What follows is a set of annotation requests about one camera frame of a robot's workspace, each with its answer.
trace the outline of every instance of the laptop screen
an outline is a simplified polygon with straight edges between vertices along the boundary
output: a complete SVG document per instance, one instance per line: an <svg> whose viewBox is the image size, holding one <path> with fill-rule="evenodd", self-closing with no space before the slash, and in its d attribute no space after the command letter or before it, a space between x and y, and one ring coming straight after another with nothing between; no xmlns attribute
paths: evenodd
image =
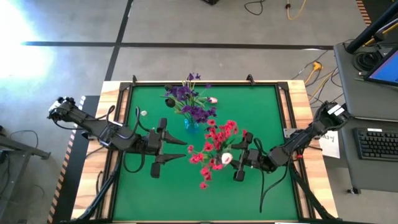
<svg viewBox="0 0 398 224"><path fill-rule="evenodd" d="M385 82L398 83L398 50L395 51L368 78Z"/></svg>

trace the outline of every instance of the wooden table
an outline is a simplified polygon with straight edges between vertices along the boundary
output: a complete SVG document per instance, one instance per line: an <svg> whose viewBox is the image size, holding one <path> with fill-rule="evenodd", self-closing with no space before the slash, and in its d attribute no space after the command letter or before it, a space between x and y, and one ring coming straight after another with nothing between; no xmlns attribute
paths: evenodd
<svg viewBox="0 0 398 224"><path fill-rule="evenodd" d="M275 81L256 81L256 82L275 82ZM282 81L289 84L290 100L292 102L295 122L298 128L306 128L309 123L312 122L312 111L307 98L307 92L305 90L304 82L301 80L294 81ZM104 82L101 96L99 99L98 109L96 117L106 114L108 108L116 104L119 94L119 86L121 82ZM287 100L284 94L282 96L282 104L284 107L284 113L286 117L286 123L290 126L289 112L287 110ZM124 109L126 107L127 97L123 97L123 103L121 113L119 115L119 122L123 121ZM319 147L318 141L313 141L312 146ZM99 148L100 145L96 141L91 141L88 145L87 153ZM80 185L78 188L75 206L73 208L72 218L79 217L87 208L87 206L93 201L96 195L96 180L98 172L104 169L104 162L106 160L107 150L99 151L92 154L86 159L83 172L81 175ZM328 174L326 173L325 163L323 161L322 152L316 149L307 148L303 155L305 161L305 168L308 175L308 181L312 192L315 194L320 203L328 210L328 212L337 217L337 211L333 195L331 192ZM116 156L113 156L113 163L116 160ZM306 199L299 189L300 200L303 208L304 217L308 216L308 209L306 206ZM111 189L108 191L105 202L109 201L111 195ZM102 217L106 217L108 214L109 203L104 203Z"/></svg>

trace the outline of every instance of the yellow cable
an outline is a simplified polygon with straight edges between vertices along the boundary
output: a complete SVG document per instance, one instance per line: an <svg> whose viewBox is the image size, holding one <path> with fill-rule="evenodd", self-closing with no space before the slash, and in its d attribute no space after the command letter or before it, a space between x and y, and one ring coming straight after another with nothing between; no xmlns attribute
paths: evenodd
<svg viewBox="0 0 398 224"><path fill-rule="evenodd" d="M335 71L332 71L331 73L329 73L329 75L326 76L326 78L321 82L321 84L318 85L317 90L315 90L315 91L312 93L311 98L309 99L309 101L311 101L311 100L315 97L315 95L318 93L318 91L319 91L320 88L323 86L323 84L325 84L325 83L328 81L328 79L333 75L334 72L335 72Z"/></svg>
<svg viewBox="0 0 398 224"><path fill-rule="evenodd" d="M289 7L288 7L287 10L286 10L286 12L287 12L287 18L288 18L289 20L295 20L295 19L297 19L297 18L300 16L301 12L303 11L304 5L305 5L306 2L307 2L307 0L304 0L303 4L301 5L301 8L300 8L299 12L298 12L297 15L294 16L293 18L290 17Z"/></svg>
<svg viewBox="0 0 398 224"><path fill-rule="evenodd" d="M306 81L304 82L305 85L310 81L310 79L311 79L311 77L312 77L312 75L313 75L314 72L315 72L315 69L312 70L311 74L308 76L308 78L307 78Z"/></svg>
<svg viewBox="0 0 398 224"><path fill-rule="evenodd" d="M388 32L392 31L393 29L398 27L398 22L392 26L390 26L390 28L386 29L385 31L383 31L383 34L387 34ZM374 38L370 39L368 42L366 42L365 46L369 46L371 44L374 43Z"/></svg>

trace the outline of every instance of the flower bouquet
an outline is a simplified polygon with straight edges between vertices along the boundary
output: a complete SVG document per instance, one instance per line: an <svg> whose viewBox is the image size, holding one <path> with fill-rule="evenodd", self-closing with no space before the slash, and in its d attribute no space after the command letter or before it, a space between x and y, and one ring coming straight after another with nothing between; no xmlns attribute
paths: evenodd
<svg viewBox="0 0 398 224"><path fill-rule="evenodd" d="M185 128L190 133L198 131L198 123L205 123L209 117L217 117L216 108L211 107L205 110L205 103L211 103L213 98L201 97L202 94L211 87L206 84L205 89L199 93L195 91L195 81L200 80L199 74L194 76L189 74L186 80L182 81L182 86L166 85L165 103L168 107L175 108L177 114L185 117Z"/></svg>
<svg viewBox="0 0 398 224"><path fill-rule="evenodd" d="M207 182L211 181L211 171L220 170L228 165L233 156L230 153L232 142L235 136L239 133L238 125L235 121L227 121L225 125L217 126L216 122L212 119L208 120L209 127L206 129L208 134L205 134L204 148L197 152L193 146L188 146L188 152L192 155L189 161L192 164L201 164L202 169L200 174L203 176L204 181L200 184L201 189L208 187Z"/></svg>

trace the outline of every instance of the black desk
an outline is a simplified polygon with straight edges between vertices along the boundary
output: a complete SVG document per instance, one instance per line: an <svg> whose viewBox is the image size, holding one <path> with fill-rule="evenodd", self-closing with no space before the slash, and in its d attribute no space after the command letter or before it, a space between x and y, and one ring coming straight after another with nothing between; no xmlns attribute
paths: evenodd
<svg viewBox="0 0 398 224"><path fill-rule="evenodd" d="M398 120L398 91L395 87L357 80L360 77L352 64L354 56L342 44L334 50L347 110L356 118L366 118L348 121L339 132L351 183L356 189L398 192L398 162L359 159L353 135L354 128L397 129L397 122L375 119Z"/></svg>

